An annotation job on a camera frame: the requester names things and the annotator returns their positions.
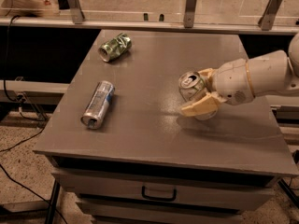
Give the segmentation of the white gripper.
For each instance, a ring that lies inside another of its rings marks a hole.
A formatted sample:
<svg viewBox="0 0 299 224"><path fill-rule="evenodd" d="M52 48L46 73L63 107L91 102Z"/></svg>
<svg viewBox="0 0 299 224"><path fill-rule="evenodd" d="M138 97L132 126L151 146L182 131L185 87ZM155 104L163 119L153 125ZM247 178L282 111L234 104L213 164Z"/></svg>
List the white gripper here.
<svg viewBox="0 0 299 224"><path fill-rule="evenodd" d="M212 82L213 92L198 101L190 101L180 107L185 117L207 116L216 113L223 103L242 105L254 99L252 85L249 81L249 67L245 59L225 63L217 70L207 68L199 74Z"/></svg>

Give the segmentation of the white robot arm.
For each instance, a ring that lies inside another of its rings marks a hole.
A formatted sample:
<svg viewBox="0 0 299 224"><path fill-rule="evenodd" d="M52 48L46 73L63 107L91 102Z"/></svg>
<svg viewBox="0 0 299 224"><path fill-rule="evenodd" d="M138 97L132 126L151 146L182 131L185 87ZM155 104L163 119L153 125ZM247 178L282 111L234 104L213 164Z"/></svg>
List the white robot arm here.
<svg viewBox="0 0 299 224"><path fill-rule="evenodd" d="M243 105L265 95L296 96L298 86L299 35L295 35L287 51L183 74L178 90L185 103L179 112L185 117L210 119L222 104Z"/></svg>

